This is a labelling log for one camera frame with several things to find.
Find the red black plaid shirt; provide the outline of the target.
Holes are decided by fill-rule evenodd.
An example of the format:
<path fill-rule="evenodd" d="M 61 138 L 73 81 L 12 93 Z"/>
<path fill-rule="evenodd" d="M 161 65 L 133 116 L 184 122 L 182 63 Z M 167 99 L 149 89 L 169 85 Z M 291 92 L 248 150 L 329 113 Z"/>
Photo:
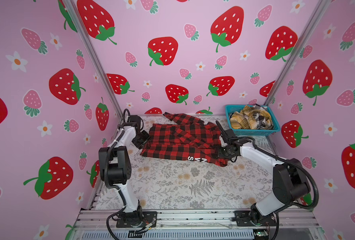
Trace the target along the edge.
<path fill-rule="evenodd" d="M 220 158 L 217 149 L 222 146 L 219 127 L 211 122 L 186 114 L 163 114 L 175 124 L 153 124 L 150 138 L 141 156 L 166 160 L 204 162 L 226 167 L 228 159 Z"/>

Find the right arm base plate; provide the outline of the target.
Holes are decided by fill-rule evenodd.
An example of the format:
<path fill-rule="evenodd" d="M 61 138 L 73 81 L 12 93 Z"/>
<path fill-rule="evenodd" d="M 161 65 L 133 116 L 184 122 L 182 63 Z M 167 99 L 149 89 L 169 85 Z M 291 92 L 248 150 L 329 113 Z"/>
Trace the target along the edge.
<path fill-rule="evenodd" d="M 277 223 L 273 214 L 262 216 L 256 211 L 234 211 L 234 214 L 231 221 L 238 227 L 274 227 Z"/>

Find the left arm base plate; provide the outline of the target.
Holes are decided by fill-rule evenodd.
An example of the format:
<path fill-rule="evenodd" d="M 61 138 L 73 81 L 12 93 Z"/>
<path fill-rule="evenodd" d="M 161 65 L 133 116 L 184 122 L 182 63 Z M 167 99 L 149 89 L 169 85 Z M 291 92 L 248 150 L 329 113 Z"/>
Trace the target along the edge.
<path fill-rule="evenodd" d="M 117 228 L 153 228 L 156 226 L 157 212 L 132 212 L 118 215 Z"/>

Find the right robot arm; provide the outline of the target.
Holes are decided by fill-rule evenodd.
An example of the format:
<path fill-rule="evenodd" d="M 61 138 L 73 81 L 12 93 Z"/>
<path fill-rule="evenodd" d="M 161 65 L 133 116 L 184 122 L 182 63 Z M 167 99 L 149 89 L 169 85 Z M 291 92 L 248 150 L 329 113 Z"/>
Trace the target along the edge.
<path fill-rule="evenodd" d="M 268 218 L 291 206 L 313 210 L 319 203 L 319 189 L 311 174 L 297 159 L 283 159 L 255 143 L 251 137 L 222 135 L 224 146 L 217 149 L 220 158 L 235 161 L 247 158 L 264 168 L 273 177 L 272 191 L 251 206 L 249 221 L 262 225 Z"/>

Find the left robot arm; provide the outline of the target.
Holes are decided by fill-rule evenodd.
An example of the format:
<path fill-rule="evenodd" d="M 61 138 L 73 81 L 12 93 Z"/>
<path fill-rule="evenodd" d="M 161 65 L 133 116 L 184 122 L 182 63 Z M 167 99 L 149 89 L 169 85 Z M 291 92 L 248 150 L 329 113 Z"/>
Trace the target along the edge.
<path fill-rule="evenodd" d="M 132 174 L 127 148 L 133 144 L 141 150 L 150 136 L 143 129 L 144 124 L 140 116 L 130 114 L 128 109 L 124 110 L 123 116 L 124 120 L 117 126 L 115 138 L 107 147 L 98 151 L 100 178 L 107 189 L 117 190 L 123 202 L 123 208 L 117 214 L 117 226 L 138 227 L 143 223 L 144 217 L 139 200 L 127 183 Z"/>

